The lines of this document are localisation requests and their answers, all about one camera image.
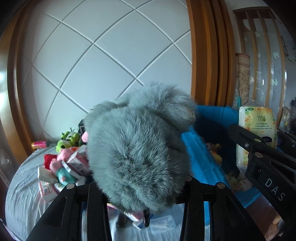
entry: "packaged snack bag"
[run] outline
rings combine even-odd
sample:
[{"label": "packaged snack bag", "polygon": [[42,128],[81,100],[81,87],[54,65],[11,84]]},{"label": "packaged snack bag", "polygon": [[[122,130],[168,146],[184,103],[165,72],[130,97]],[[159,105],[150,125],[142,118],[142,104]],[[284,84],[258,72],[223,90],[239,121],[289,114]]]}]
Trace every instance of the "packaged snack bag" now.
[{"label": "packaged snack bag", "polygon": [[[277,147],[276,118],[272,109],[256,105],[241,106],[239,125],[263,138],[270,147]],[[247,165],[248,152],[237,145],[237,167],[244,171]]]}]

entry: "black clip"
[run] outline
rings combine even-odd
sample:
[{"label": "black clip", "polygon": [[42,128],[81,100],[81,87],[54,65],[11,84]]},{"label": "black clip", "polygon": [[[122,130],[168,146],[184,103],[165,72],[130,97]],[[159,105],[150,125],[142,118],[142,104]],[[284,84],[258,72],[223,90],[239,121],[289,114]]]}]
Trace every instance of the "black clip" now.
[{"label": "black clip", "polygon": [[147,228],[150,225],[150,209],[148,207],[146,207],[143,210],[143,222],[144,222],[144,226]]}]

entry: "bed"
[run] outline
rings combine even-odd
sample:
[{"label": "bed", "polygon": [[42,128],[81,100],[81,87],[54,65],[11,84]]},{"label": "bed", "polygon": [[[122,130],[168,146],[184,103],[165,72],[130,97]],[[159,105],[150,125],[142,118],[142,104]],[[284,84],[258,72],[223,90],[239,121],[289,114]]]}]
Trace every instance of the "bed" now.
[{"label": "bed", "polygon": [[[54,144],[47,149],[35,151],[19,167],[8,189],[5,206],[7,227],[20,241],[26,240],[39,218],[51,204],[51,202],[45,202],[40,196],[37,169],[43,165],[45,154],[55,154],[55,152]],[[112,238],[115,241],[130,240],[132,237],[132,240],[135,241],[177,241],[181,232],[183,209],[184,206],[179,204],[158,215],[158,218],[171,215],[170,217],[172,217],[174,222],[173,227],[166,229],[163,226],[161,230],[139,230],[132,225],[125,229],[117,228],[118,212],[110,213]],[[82,240],[87,240],[85,209],[82,214]]]}]

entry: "gray fur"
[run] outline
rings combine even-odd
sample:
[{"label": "gray fur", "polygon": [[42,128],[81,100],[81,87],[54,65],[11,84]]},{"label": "gray fur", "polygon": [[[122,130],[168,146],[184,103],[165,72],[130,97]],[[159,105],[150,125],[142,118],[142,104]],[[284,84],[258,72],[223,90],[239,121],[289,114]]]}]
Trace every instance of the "gray fur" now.
[{"label": "gray fur", "polygon": [[183,112],[195,107],[182,90],[154,83],[90,111],[84,119],[90,168],[115,206],[155,213],[176,201],[190,167]]}]

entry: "wooden door frame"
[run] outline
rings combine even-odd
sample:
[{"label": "wooden door frame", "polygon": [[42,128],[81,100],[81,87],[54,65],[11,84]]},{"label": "wooden door frame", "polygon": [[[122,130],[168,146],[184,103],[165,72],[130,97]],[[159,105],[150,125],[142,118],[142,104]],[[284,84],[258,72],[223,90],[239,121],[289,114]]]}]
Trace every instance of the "wooden door frame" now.
[{"label": "wooden door frame", "polygon": [[191,96],[200,105],[232,105],[235,44],[224,0],[186,0],[192,43]]}]

